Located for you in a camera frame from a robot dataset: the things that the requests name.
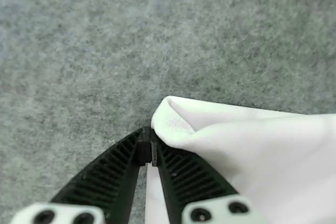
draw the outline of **white cloth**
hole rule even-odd
[[[208,161],[270,223],[336,223],[336,115],[300,115],[166,97],[152,128]],[[168,224],[148,166],[145,224]]]

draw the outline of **black screw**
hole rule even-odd
[[[248,207],[243,203],[235,201],[235,202],[230,203],[229,210],[233,214],[245,213],[245,212],[248,212]]]
[[[204,222],[211,219],[211,214],[204,208],[195,208],[191,212],[190,217],[193,221]]]
[[[51,210],[44,210],[34,218],[34,224],[49,224],[55,217],[55,213]]]
[[[92,214],[89,214],[88,212],[84,212],[80,215],[78,215],[72,224],[93,224],[94,217]]]

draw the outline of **carpet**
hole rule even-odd
[[[336,113],[335,0],[0,0],[0,218],[167,95]],[[143,223],[145,170],[130,223]]]

